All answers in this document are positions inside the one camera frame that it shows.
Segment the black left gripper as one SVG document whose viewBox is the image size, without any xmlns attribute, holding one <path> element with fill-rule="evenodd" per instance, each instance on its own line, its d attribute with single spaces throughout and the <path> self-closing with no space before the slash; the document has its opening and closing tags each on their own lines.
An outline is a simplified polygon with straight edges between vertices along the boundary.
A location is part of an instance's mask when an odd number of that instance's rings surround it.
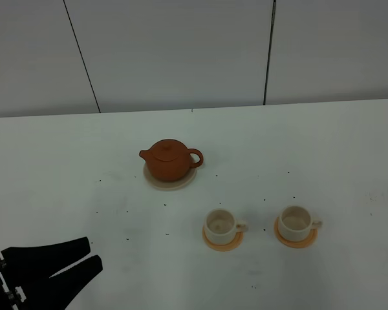
<svg viewBox="0 0 388 310">
<path fill-rule="evenodd" d="M 9 247 L 1 251 L 0 309 L 66 309 L 102 272 L 102 259 L 94 255 L 60 274 L 54 274 L 87 256 L 90 251 L 86 237 L 39 247 Z M 24 301 L 14 284 L 5 290 L 6 277 L 12 283 L 21 281 Z"/>
</svg>

